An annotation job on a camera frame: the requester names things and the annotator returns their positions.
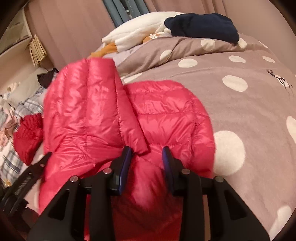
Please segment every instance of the bed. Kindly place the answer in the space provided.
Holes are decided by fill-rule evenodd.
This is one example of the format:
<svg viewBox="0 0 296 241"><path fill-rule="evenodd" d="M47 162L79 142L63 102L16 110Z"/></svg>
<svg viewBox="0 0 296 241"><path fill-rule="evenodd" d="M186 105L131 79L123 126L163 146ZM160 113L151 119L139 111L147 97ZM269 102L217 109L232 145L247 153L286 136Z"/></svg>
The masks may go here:
<svg viewBox="0 0 296 241"><path fill-rule="evenodd" d="M230 17L241 32L237 45L163 36L124 56L105 57L114 59L124 84L170 79L196 95L212 121L215 174L223 176L243 198L271 240L293 240L294 236L288 235L291 225L295 225L296 208L296 37L291 28L267 0L196 1L194 6L155 1L146 4L150 11L189 12L187 8L193 7L201 14L220 12ZM38 33L58 68L87 57L114 28L104 9L104 21L96 20L101 32L96 29L91 33L94 26L89 24L89 31L79 35L73 29L77 22L72 22L69 15L58 16L63 19L61 28L56 28L58 20L47 25L51 11L66 6L66 1L50 5L34 0L26 9L32 33ZM75 3L72 8L77 11L79 6ZM83 14L89 11L89 6L84 6ZM89 45L83 42L86 36L93 37ZM64 48L66 42L72 46ZM38 184L27 196L29 207L36 211L37 196Z"/></svg>

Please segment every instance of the silver bolt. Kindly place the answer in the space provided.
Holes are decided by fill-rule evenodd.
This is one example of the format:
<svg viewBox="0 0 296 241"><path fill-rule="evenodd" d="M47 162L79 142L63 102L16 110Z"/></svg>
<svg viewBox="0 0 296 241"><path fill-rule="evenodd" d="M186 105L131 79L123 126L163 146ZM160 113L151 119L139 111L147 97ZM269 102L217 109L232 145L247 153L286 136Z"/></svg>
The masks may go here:
<svg viewBox="0 0 296 241"><path fill-rule="evenodd" d="M71 178L70 178L70 181L71 182L77 182L78 181L78 177L77 176L72 176Z"/></svg>
<svg viewBox="0 0 296 241"><path fill-rule="evenodd" d="M110 174L112 172L112 169L110 167L107 167L103 170L103 173Z"/></svg>
<svg viewBox="0 0 296 241"><path fill-rule="evenodd" d="M215 177L215 180L219 183L222 183L224 181L224 178L223 177L220 177L220 176L217 176Z"/></svg>
<svg viewBox="0 0 296 241"><path fill-rule="evenodd" d="M182 172L184 175L188 175L188 174L190 174L190 170L187 169L187 168L183 168L181 172Z"/></svg>

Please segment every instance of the navy blue folded clothing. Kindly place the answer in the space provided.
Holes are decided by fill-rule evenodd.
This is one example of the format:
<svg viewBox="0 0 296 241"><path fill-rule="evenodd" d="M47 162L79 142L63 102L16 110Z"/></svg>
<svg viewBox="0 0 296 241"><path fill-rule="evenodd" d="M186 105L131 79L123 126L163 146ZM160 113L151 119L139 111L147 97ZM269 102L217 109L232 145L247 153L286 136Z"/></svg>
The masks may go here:
<svg viewBox="0 0 296 241"><path fill-rule="evenodd" d="M165 20L165 26L173 36L219 39L236 44L239 40L237 29L230 18L219 13L185 13Z"/></svg>

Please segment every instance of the red puffer jacket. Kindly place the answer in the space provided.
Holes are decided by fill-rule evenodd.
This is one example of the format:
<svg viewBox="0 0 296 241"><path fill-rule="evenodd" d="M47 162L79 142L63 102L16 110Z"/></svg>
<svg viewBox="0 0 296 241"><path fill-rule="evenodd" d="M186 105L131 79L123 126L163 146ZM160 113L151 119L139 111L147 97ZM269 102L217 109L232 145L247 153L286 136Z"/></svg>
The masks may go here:
<svg viewBox="0 0 296 241"><path fill-rule="evenodd" d="M177 240L182 199L167 189L162 148L186 168L212 176L215 145L201 102L174 81L123 86L110 59L65 67L45 97L44 151L53 154L40 187L40 211L73 175L110 165L124 145L135 155L126 189L112 200L117 240Z"/></svg>

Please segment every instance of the tassel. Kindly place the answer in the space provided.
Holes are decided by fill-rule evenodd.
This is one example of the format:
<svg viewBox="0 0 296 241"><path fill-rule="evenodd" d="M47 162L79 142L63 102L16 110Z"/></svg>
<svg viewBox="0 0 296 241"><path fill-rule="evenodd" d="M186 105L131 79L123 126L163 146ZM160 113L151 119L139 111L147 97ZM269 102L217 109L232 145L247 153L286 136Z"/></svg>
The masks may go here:
<svg viewBox="0 0 296 241"><path fill-rule="evenodd" d="M34 66L37 66L40 64L42 60L47 56L47 52L44 49L42 43L39 41L39 38L34 35L32 38L30 44L30 55Z"/></svg>

